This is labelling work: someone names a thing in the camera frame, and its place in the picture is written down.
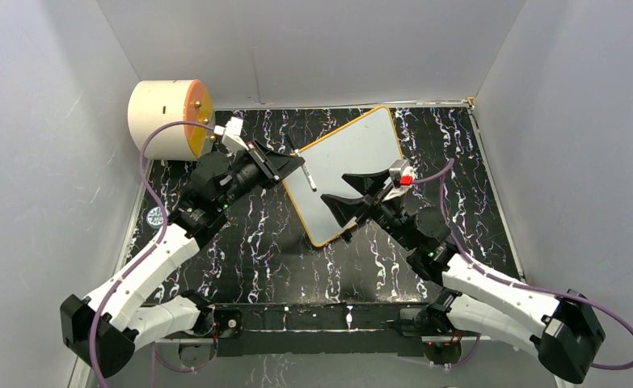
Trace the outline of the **white black whiteboard marker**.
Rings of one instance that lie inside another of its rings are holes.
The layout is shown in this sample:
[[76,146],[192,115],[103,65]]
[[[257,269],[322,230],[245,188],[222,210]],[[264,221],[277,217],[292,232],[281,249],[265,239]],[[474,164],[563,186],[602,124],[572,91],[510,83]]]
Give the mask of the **white black whiteboard marker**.
[[313,176],[311,175],[311,173],[310,173],[310,171],[308,169],[308,166],[306,165],[306,162],[304,162],[302,164],[301,169],[302,169],[303,175],[305,176],[306,181],[307,181],[311,191],[312,192],[317,192],[318,191],[317,185],[316,185],[316,183],[314,181]]

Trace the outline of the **yellow framed whiteboard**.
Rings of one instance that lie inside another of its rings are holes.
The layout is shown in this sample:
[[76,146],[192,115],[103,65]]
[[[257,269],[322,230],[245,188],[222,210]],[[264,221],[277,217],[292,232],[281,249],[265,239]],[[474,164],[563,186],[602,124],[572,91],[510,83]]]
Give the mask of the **yellow framed whiteboard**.
[[306,169],[315,183],[311,189],[301,168],[282,183],[297,210],[306,235],[315,247],[322,247],[343,233],[322,194],[356,198],[345,173],[374,173],[403,158],[390,109],[379,106],[300,149]]

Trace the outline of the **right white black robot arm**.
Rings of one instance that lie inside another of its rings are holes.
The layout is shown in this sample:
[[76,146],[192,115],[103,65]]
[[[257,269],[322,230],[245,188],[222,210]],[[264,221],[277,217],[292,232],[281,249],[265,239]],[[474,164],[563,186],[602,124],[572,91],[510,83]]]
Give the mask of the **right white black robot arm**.
[[606,334],[582,293],[569,289],[536,291],[462,255],[438,207],[409,213],[403,195],[409,175],[387,171],[344,174],[358,198],[322,194],[340,226],[375,221],[410,252],[407,264],[421,279],[440,285],[441,295],[426,309],[429,326],[440,335],[472,331],[535,356],[550,373],[581,384]]

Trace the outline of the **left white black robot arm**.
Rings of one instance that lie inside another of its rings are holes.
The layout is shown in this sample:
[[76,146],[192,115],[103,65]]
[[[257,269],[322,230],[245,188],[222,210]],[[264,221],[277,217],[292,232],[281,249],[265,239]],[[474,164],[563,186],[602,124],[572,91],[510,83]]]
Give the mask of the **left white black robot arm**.
[[219,151],[203,155],[177,207],[145,248],[85,297],[70,295],[62,302],[65,346],[106,379],[122,370],[138,349],[168,335],[211,335],[216,328],[213,303],[194,290],[156,306],[143,304],[174,270],[216,237],[233,203],[257,187],[273,188],[304,162],[255,141],[234,158]]

